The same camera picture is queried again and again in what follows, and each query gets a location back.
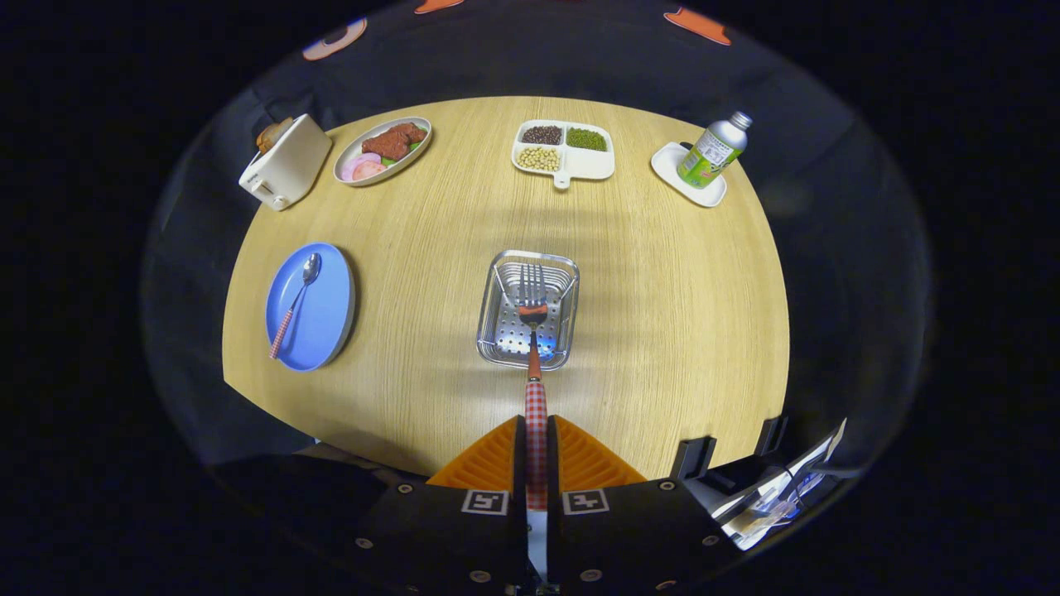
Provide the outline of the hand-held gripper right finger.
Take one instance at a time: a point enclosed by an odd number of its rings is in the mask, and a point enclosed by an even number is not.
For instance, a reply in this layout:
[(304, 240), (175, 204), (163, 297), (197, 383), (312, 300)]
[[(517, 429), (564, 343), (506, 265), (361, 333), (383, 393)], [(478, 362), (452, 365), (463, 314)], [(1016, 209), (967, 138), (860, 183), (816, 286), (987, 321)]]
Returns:
[(547, 576), (561, 595), (693, 595), (742, 561), (681, 480), (572, 489), (561, 417), (547, 423)]

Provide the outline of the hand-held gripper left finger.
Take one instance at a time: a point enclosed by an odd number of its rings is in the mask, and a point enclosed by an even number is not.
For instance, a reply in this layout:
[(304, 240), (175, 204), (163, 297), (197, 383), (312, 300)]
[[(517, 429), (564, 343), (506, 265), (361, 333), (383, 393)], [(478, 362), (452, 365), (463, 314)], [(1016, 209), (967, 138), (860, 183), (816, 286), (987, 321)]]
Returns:
[(393, 595), (514, 595), (528, 576), (526, 423), (514, 416), (457, 460), (487, 458), (481, 483), (388, 487), (352, 531), (352, 569)]

